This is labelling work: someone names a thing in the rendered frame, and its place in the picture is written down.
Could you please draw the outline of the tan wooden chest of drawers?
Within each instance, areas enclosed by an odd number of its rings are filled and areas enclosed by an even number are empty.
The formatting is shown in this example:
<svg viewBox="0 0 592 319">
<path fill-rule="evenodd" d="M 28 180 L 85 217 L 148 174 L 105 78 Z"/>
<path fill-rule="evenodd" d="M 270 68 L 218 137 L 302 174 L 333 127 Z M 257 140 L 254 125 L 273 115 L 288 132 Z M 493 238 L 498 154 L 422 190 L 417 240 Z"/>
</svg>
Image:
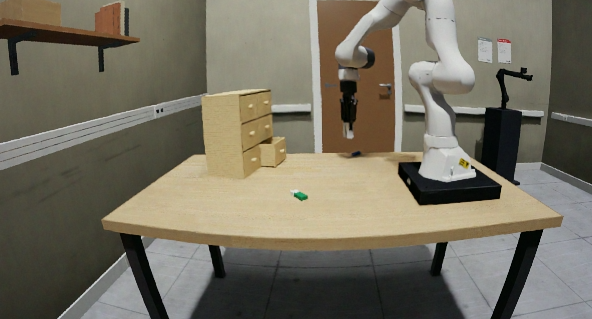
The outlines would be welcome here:
<svg viewBox="0 0 592 319">
<path fill-rule="evenodd" d="M 272 102 L 271 112 L 258 116 L 257 105 L 257 117 L 241 122 L 239 95 L 256 94 L 257 103 L 257 92 L 266 92 L 268 90 L 271 95 L 271 89 L 264 89 L 252 92 L 239 90 L 227 95 L 221 95 L 222 93 L 220 93 L 201 97 L 208 176 L 246 179 L 262 167 L 260 158 L 260 167 L 245 177 L 243 152 L 257 144 L 259 145 L 260 156 L 260 142 L 273 137 L 273 125 L 272 135 L 261 141 L 259 141 L 258 126 L 259 142 L 243 150 L 241 124 L 256 118 L 258 123 L 258 117 L 267 114 L 271 114 L 272 119 Z"/>
</svg>

